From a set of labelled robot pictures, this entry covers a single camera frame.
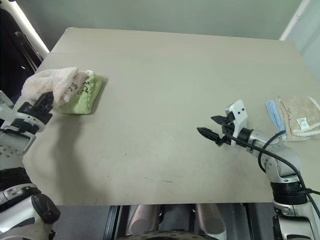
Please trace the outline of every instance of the table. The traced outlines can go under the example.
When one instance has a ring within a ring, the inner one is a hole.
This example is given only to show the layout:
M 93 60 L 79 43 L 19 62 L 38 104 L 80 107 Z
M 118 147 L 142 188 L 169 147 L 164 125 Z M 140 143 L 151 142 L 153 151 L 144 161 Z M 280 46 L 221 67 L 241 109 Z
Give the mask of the table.
M 217 147 L 197 127 L 221 133 L 210 117 L 242 99 L 248 128 L 275 133 L 267 100 L 320 102 L 315 77 L 285 41 L 68 28 L 39 71 L 73 66 L 106 81 L 92 114 L 54 112 L 23 160 L 57 205 L 271 202 L 257 159 Z M 287 145 L 319 189 L 320 138 Z

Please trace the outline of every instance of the towel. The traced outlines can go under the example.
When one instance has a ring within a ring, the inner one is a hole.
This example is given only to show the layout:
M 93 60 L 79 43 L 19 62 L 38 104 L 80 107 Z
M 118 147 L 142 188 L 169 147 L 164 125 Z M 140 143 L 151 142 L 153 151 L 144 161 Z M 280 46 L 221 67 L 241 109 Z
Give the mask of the towel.
M 276 98 L 285 124 L 288 141 L 303 141 L 320 134 L 320 106 L 309 96 L 279 96 Z
M 275 100 L 269 100 L 265 103 L 266 109 L 268 111 L 269 117 L 275 125 L 278 132 L 286 130 L 285 123 L 282 121 L 280 114 L 278 112 L 277 104 Z M 281 135 L 282 140 L 287 139 L 287 134 Z
M 21 96 L 30 104 L 47 92 L 53 92 L 53 107 L 67 103 L 80 89 L 87 77 L 77 67 L 47 69 L 30 76 L 24 83 Z
M 91 73 L 73 98 L 57 110 L 61 114 L 89 114 L 103 84 L 101 76 Z

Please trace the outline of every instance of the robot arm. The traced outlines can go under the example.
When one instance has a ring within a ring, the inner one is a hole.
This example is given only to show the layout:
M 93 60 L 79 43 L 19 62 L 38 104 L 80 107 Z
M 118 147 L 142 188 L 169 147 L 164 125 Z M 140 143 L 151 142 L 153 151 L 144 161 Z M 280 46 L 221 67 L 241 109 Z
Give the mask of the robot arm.
M 18 111 L 0 91 L 0 239 L 52 240 L 52 224 L 60 212 L 41 194 L 22 163 L 35 134 L 44 130 L 52 114 L 53 94 L 43 94 L 34 105 L 25 102 Z
M 211 119 L 222 125 L 222 138 L 205 127 L 197 130 L 219 147 L 239 145 L 261 161 L 273 192 L 273 233 L 276 240 L 320 240 L 310 197 L 301 177 L 299 156 L 285 146 L 280 137 L 247 128 L 248 115 L 241 100 L 225 109 L 226 117 Z

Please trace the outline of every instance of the gray wall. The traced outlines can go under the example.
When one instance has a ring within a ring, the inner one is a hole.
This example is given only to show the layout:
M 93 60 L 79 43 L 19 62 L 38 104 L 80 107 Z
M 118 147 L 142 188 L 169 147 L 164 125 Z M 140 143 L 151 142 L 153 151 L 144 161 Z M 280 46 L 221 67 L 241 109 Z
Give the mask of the gray wall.
M 311 0 L 288 40 L 293 41 L 320 83 L 320 1 Z
M 301 0 L 17 0 L 49 50 L 68 27 L 278 39 Z

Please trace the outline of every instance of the towel label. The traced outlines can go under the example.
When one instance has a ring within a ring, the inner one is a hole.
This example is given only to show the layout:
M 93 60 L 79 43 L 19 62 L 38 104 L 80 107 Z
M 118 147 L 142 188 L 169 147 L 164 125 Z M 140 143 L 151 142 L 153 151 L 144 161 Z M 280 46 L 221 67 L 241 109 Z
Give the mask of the towel label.
M 297 122 L 300 125 L 300 128 L 302 131 L 310 128 L 309 124 L 307 123 L 307 119 L 305 117 L 298 118 Z

